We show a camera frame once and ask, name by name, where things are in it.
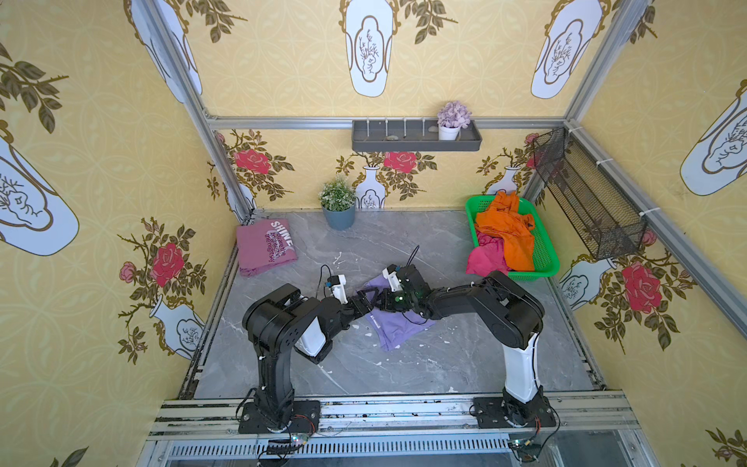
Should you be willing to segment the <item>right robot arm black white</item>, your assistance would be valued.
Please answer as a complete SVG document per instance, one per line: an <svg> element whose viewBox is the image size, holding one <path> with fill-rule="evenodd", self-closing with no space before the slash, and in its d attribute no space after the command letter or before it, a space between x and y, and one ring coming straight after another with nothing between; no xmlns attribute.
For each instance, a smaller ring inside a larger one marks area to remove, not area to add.
<svg viewBox="0 0 747 467"><path fill-rule="evenodd" d="M386 267L388 287L375 307L389 313L419 315L426 322L474 314L503 348L505 381L502 410L507 424L523 427L550 410L537 375L537 341L544 329L542 304L503 272L478 282L432 288L414 265Z"/></svg>

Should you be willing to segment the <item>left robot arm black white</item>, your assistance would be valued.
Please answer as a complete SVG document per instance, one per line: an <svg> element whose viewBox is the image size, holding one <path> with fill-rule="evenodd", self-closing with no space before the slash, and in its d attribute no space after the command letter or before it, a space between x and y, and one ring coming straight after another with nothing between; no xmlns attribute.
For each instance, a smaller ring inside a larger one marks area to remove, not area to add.
<svg viewBox="0 0 747 467"><path fill-rule="evenodd" d="M295 389L291 381L291 354L302 336L321 337L317 353L307 359L318 363L332 350L334 337L373 308L379 290L364 288L344 304L336 297L322 300L305 297L296 286L286 283L256 301L243 316L258 358L259 382L254 395L256 408L266 428L285 428L293 414Z"/></svg>

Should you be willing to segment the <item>purple t-shirt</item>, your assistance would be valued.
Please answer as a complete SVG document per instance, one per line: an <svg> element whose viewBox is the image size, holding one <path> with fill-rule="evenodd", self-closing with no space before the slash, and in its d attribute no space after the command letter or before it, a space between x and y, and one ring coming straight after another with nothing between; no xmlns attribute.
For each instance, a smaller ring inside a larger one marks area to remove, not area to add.
<svg viewBox="0 0 747 467"><path fill-rule="evenodd" d="M436 324L426 320L413 311L390 313L374 307L367 315L367 321L379 338L379 346L384 351L392 351L402 346L410 338L425 331Z"/></svg>

